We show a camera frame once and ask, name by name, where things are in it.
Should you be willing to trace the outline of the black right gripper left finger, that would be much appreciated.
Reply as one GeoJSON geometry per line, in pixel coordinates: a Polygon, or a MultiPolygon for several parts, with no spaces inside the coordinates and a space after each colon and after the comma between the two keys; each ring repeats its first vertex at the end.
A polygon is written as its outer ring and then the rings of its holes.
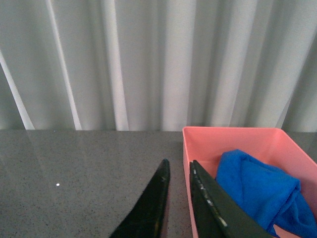
{"type": "Polygon", "coordinates": [[[170,163],[163,159],[133,209],[111,238],[164,238],[169,211],[170,163]]]}

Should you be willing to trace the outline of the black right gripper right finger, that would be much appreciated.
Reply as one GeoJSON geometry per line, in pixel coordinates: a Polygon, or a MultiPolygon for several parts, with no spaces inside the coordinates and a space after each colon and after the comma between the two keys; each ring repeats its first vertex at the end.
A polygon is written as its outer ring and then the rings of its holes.
{"type": "Polygon", "coordinates": [[[270,238],[194,160],[190,168],[190,193],[200,238],[270,238]]]}

